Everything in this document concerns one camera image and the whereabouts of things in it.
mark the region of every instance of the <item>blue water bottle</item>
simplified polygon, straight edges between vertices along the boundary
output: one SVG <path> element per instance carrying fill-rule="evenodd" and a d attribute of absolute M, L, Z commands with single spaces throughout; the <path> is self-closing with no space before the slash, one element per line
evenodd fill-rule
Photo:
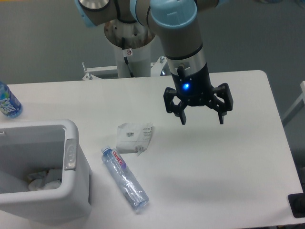
<path fill-rule="evenodd" d="M 131 207 L 138 212 L 148 203 L 148 196 L 116 149 L 106 146 L 102 152 L 103 163 Z"/>
<path fill-rule="evenodd" d="M 7 117 L 16 118 L 22 112 L 22 105 L 9 87 L 0 81 L 0 111 Z"/>

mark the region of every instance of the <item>crumpled paper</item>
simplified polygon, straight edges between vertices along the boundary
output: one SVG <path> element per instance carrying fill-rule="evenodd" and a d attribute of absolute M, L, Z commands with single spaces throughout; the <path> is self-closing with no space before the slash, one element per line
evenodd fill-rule
<path fill-rule="evenodd" d="M 118 126 L 116 148 L 121 154 L 142 153 L 149 145 L 153 124 L 124 123 Z"/>

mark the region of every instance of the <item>light blue joint cap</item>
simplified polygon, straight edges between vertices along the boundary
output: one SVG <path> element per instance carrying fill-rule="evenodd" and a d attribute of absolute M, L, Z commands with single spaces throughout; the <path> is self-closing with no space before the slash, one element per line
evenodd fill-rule
<path fill-rule="evenodd" d="M 93 24 L 93 22 L 88 18 L 88 16 L 85 14 L 85 12 L 82 10 L 82 7 L 78 0 L 74 0 L 75 5 L 78 9 L 78 12 L 81 14 L 81 18 L 84 20 L 87 27 L 95 27 L 96 25 Z"/>
<path fill-rule="evenodd" d="M 197 6 L 193 0 L 151 0 L 151 12 L 159 26 L 179 29 L 195 20 Z"/>
<path fill-rule="evenodd" d="M 137 13 L 136 13 L 136 5 L 137 5 L 137 0 L 130 0 L 130 4 L 129 4 L 129 8 L 130 8 L 130 12 L 132 13 L 134 19 L 137 19 Z"/>

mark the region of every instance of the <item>white table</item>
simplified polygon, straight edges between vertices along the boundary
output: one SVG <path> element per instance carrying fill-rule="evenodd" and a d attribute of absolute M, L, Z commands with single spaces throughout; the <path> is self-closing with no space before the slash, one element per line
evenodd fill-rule
<path fill-rule="evenodd" d="M 93 170 L 88 217 L 43 224 L 0 212 L 4 229 L 225 229 L 303 223 L 287 195 L 302 192 L 291 152 L 262 71 L 214 73 L 234 98 L 224 125 L 207 107 L 188 107 L 187 121 L 165 111 L 171 77 L 10 85 L 24 106 L 0 122 L 71 119 Z M 150 197 L 136 215 L 101 162 L 116 146 L 117 126 L 153 122 L 149 148 L 122 157 Z"/>

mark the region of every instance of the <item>trash bin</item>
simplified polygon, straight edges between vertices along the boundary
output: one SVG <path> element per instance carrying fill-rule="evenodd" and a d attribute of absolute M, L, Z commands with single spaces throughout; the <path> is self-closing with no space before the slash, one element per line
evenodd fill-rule
<path fill-rule="evenodd" d="M 70 120 L 0 124 L 0 210 L 32 220 L 88 215 L 91 169 Z M 62 169 L 57 189 L 29 191 L 27 175 Z"/>

